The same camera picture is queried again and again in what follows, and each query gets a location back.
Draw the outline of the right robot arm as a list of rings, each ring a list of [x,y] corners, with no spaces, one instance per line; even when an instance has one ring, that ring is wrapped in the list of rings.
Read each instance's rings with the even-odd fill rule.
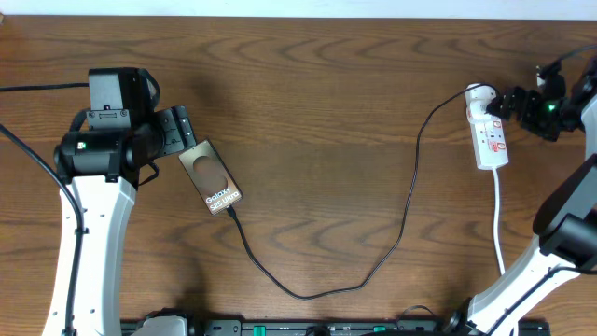
[[[495,171],[507,162],[503,123],[554,142],[562,132],[585,135],[585,159],[543,202],[530,245],[486,290],[468,299],[446,323],[445,335],[508,335],[547,295],[581,274],[596,273],[596,61],[567,88],[562,61],[540,66],[537,87],[499,94],[489,85],[466,88],[466,117],[478,167]]]

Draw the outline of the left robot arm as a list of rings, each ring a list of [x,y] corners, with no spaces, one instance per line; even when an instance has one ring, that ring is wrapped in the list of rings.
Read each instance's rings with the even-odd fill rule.
[[[182,105],[158,110],[142,68],[89,71],[90,107],[55,147],[62,233],[46,335],[119,335],[128,221],[143,167],[197,143]]]

